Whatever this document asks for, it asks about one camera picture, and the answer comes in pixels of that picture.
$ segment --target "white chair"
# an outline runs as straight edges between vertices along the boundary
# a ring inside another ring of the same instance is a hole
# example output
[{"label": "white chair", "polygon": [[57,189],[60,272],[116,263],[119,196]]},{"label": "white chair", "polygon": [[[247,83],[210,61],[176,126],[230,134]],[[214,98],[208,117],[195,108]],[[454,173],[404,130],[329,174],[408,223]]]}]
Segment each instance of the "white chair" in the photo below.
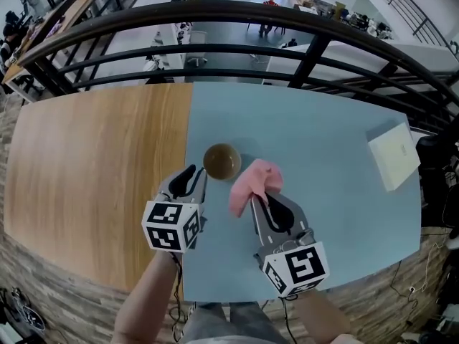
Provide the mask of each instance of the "white chair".
[{"label": "white chair", "polygon": [[[206,43],[207,33],[201,31],[191,31],[189,37],[190,44],[204,44]],[[188,63],[196,60],[196,67],[199,67],[199,61],[202,60],[207,62],[207,59],[204,58],[205,52],[189,52],[186,56]]]}]

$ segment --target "person's left arm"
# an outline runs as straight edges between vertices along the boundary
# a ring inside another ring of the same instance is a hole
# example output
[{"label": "person's left arm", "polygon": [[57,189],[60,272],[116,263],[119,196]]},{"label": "person's left arm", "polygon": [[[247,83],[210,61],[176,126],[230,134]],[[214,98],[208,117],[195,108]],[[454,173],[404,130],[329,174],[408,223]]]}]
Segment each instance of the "person's left arm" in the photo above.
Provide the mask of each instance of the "person's left arm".
[{"label": "person's left arm", "polygon": [[151,344],[161,329],[177,266],[168,252],[156,251],[142,278],[121,306],[112,344]]}]

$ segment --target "pink cloth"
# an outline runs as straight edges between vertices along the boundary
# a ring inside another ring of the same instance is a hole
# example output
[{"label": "pink cloth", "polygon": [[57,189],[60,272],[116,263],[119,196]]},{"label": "pink cloth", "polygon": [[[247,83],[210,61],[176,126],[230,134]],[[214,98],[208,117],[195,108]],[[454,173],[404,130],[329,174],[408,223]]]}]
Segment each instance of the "pink cloth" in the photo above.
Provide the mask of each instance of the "pink cloth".
[{"label": "pink cloth", "polygon": [[229,193],[229,209],[239,218],[253,194],[260,196],[267,205],[265,190],[280,192],[282,186],[283,179],[279,167],[263,159],[255,159],[232,186]]}]

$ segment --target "person in red shirt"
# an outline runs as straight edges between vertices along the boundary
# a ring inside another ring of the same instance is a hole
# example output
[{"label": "person in red shirt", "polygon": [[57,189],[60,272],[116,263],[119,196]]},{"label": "person in red shirt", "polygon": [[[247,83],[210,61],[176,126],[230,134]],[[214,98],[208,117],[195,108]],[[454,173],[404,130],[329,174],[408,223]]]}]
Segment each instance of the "person in red shirt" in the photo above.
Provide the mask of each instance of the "person in red shirt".
[{"label": "person in red shirt", "polygon": [[[264,1],[263,3],[266,5],[279,6],[274,2],[274,0]],[[273,26],[265,26],[264,24],[262,24],[260,26],[260,37],[263,37],[263,32],[265,33],[265,36],[267,36],[271,29],[273,29]]]}]

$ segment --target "gray pants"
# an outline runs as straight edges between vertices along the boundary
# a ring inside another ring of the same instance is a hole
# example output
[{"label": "gray pants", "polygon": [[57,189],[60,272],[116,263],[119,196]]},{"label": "gray pants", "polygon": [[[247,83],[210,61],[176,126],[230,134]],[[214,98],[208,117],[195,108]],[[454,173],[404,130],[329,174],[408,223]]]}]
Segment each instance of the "gray pants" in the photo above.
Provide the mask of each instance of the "gray pants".
[{"label": "gray pants", "polygon": [[229,308],[228,322],[221,304],[209,303],[198,306],[184,327],[184,336],[180,343],[240,335],[276,344],[288,344],[256,302],[230,303]]}]

